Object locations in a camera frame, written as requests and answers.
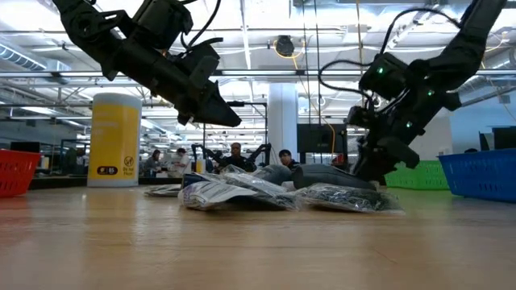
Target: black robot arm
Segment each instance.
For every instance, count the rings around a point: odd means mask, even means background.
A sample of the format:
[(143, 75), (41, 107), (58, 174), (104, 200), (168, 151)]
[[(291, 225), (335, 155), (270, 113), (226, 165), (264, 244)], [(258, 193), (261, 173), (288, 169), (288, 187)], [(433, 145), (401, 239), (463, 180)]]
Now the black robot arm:
[(415, 168), (417, 153), (409, 144), (425, 133), (425, 126), (442, 109), (456, 110), (461, 103), (456, 89), (475, 75), (485, 53), (489, 32), (506, 0), (474, 0), (459, 33), (439, 56), (409, 65), (381, 53), (360, 79), (362, 91), (373, 91), (389, 101), (382, 110), (353, 107), (348, 123), (369, 129), (359, 140), (359, 159), (352, 173), (363, 180), (379, 180), (403, 161)]
[(119, 72), (174, 104), (181, 124), (188, 121), (238, 126), (238, 115), (209, 77), (220, 59), (210, 39), (177, 56), (168, 54), (176, 38), (188, 34), (190, 12), (177, 0), (144, 0), (135, 16), (124, 10), (99, 12), (86, 0), (53, 0), (69, 38), (102, 67), (112, 81)]
[(192, 144), (193, 161), (194, 162), (197, 162), (197, 150), (196, 150), (197, 148), (201, 148), (202, 152), (204, 154), (206, 154), (206, 156), (208, 156), (211, 159), (215, 160), (220, 167), (224, 168), (224, 167), (227, 166), (227, 162), (224, 159), (220, 158), (220, 155), (217, 155), (217, 154), (213, 153), (212, 150), (210, 150), (208, 148), (205, 148), (201, 144)]
[(256, 157), (260, 155), (262, 152), (265, 153), (265, 164), (270, 164), (270, 158), (271, 158), (271, 144), (261, 144), (258, 146), (258, 148), (251, 153), (251, 155), (248, 157), (248, 162), (254, 164), (256, 162)]

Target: yellow cable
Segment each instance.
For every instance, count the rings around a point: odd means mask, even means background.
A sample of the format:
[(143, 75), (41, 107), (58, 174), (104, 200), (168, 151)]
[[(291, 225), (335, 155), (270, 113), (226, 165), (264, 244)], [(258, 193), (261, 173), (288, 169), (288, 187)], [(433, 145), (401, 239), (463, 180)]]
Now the yellow cable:
[[(362, 50), (362, 31), (360, 29), (360, 0), (356, 0), (356, 24), (358, 26), (358, 53), (360, 63), (364, 63), (364, 51)], [(360, 75), (364, 74), (362, 66), (360, 66)], [(365, 97), (362, 97), (362, 106), (365, 106)]]
[[(293, 61), (293, 66), (298, 69), (298, 63), (296, 61), (296, 59), (303, 53), (303, 51), (305, 50), (305, 47), (306, 47), (306, 43), (303, 41), (303, 47), (302, 47), (302, 50), (295, 56), (282, 56), (277, 50), (276, 50), (276, 44), (277, 44), (277, 40), (274, 40), (273, 42), (273, 48), (274, 48), (274, 52), (280, 57), (280, 58), (284, 58), (284, 59), (292, 59)], [(305, 85), (302, 83), (302, 86), (303, 86), (303, 89), (305, 90), (306, 92), (306, 96), (308, 97), (308, 102), (314, 107), (314, 110), (315, 112), (317, 112), (317, 115), (320, 115), (319, 111), (315, 108), (315, 105), (314, 103), (312, 103), (312, 100), (310, 100), (310, 93), (306, 90), (305, 88)], [(331, 157), (333, 157), (333, 154), (335, 152), (335, 129), (334, 127), (326, 120), (326, 119), (322, 119), (331, 129), (331, 133), (332, 133), (332, 143), (331, 143)]]
[[(293, 62), (294, 62), (294, 65), (297, 67), (298, 64), (296, 63), (296, 59), (293, 58)], [(317, 112), (317, 115), (320, 115), (319, 111), (317, 110), (317, 108), (315, 107), (314, 103), (312, 102), (312, 100), (310, 99), (310, 93), (308, 92), (308, 90), (306, 89), (305, 85), (303, 84), (303, 82), (301, 81), (301, 85), (303, 87), (303, 89), (305, 90), (305, 93), (306, 93), (306, 96), (308, 97), (308, 102), (312, 105), (312, 107), (314, 107), (314, 110), (315, 112)], [(336, 136), (336, 133), (335, 133), (335, 128), (325, 119), (323, 118), (322, 119), (331, 129), (331, 158), (333, 158), (333, 154), (335, 153), (335, 136)]]
[(506, 34), (505, 34), (505, 33), (502, 33), (502, 34), (501, 34), (500, 43), (499, 43), (496, 47), (494, 47), (494, 48), (488, 48), (488, 49), (486, 49), (486, 50), (485, 50), (485, 52), (492, 52), (493, 50), (497, 50), (497, 49), (499, 49), (499, 48), (500, 48), (500, 46), (503, 44), (503, 40), (505, 39), (505, 37), (506, 37)]

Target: wooden table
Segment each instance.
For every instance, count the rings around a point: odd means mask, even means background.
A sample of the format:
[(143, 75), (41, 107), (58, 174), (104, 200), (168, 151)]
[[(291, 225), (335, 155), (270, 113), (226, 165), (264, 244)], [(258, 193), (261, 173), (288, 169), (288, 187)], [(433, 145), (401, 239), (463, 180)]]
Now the wooden table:
[(516, 205), (394, 192), (406, 216), (35, 191), (0, 200), (0, 289), (515, 289)]

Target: clear plastic bag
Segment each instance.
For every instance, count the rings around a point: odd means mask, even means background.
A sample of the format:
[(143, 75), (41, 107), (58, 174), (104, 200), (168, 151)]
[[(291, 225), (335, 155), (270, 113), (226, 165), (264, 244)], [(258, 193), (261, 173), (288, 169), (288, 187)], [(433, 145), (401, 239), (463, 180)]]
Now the clear plastic bag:
[(147, 188), (145, 195), (149, 197), (177, 197), (180, 189), (180, 184), (157, 185)]
[(403, 213), (397, 198), (371, 189), (351, 188), (331, 184), (313, 184), (295, 194), (305, 204), (328, 209), (359, 213)]
[(252, 190), (211, 181), (191, 184), (179, 192), (181, 203), (189, 209), (212, 210), (223, 207), (233, 197), (250, 197)]
[(292, 171), (290, 171), (288, 167), (280, 164), (271, 164), (260, 168), (251, 173), (251, 175), (277, 185), (292, 180)]
[(186, 200), (189, 200), (190, 197), (193, 197), (198, 200), (196, 202), (183, 202), (186, 207), (213, 209), (216, 207), (214, 204), (220, 205), (235, 197), (248, 197), (245, 199), (245, 203), (272, 205), (278, 209), (299, 210), (302, 206), (301, 201), (294, 193), (288, 193), (281, 186), (248, 174), (226, 173), (223, 176), (202, 174), (201, 176), (208, 181), (194, 183), (182, 190), (183, 199), (188, 197)]
[(243, 170), (242, 168), (236, 167), (233, 164), (227, 165), (225, 168), (222, 168), (220, 170), (220, 174), (224, 175), (226, 173), (248, 174), (245, 170)]

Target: woman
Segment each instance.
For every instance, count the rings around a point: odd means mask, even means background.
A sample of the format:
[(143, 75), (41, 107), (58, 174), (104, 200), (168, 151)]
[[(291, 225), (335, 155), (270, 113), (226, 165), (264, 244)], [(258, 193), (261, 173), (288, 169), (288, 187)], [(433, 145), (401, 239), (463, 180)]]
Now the woman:
[(156, 173), (161, 172), (161, 164), (160, 164), (160, 154), (161, 151), (155, 150), (151, 157), (145, 161), (144, 166), (144, 176), (145, 177), (156, 177)]

